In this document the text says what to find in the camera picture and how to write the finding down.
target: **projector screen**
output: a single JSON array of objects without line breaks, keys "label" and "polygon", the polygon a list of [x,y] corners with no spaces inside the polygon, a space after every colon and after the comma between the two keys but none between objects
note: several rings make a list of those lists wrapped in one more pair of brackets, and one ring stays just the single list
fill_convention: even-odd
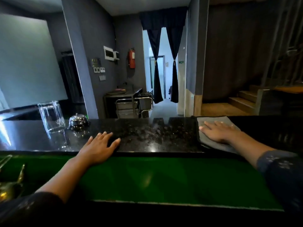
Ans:
[{"label": "projector screen", "polygon": [[67,99],[47,22],[0,14],[0,32],[2,107]]}]

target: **glass door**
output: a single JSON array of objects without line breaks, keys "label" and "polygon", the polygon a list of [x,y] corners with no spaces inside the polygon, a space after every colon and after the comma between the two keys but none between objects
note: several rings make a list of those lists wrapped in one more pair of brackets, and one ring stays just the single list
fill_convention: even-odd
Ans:
[{"label": "glass door", "polygon": [[[151,69],[151,87],[152,87],[152,89],[154,89],[154,61],[155,61],[154,57],[149,58],[150,69]],[[159,56],[157,59],[157,63],[158,63],[158,69],[159,69],[159,79],[160,79],[162,98],[165,99],[166,94],[165,94],[165,69],[164,69],[165,59],[164,59],[164,56]]]}]

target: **wall outlet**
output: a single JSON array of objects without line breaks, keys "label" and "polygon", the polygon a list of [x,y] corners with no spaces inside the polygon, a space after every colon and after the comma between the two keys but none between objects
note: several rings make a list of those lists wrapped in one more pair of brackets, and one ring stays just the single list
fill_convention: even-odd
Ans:
[{"label": "wall outlet", "polygon": [[104,80],[106,80],[106,76],[105,75],[99,76],[99,79],[100,79],[100,81],[104,81]]}]

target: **door frame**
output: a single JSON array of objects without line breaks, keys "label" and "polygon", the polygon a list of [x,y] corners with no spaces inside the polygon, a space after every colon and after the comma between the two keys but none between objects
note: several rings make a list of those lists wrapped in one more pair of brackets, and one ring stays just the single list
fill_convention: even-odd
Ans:
[{"label": "door frame", "polygon": [[[166,99],[166,85],[165,85],[165,56],[158,56],[159,57],[163,57],[163,75],[164,75],[164,98]],[[154,57],[149,57],[149,69],[150,69],[150,73],[151,73],[151,88],[153,90],[154,93],[154,88],[153,88],[153,79],[152,79],[152,66],[151,66],[151,58]]]}]

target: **sleeve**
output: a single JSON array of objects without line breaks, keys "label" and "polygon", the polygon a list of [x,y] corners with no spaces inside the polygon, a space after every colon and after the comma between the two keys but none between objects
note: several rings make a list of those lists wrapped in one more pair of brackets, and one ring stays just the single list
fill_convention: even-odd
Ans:
[{"label": "sleeve", "polygon": [[303,212],[303,160],[297,154],[267,151],[258,159],[257,169],[286,212]]},{"label": "sleeve", "polygon": [[55,194],[39,192],[0,203],[0,225],[54,223],[64,204]]}]

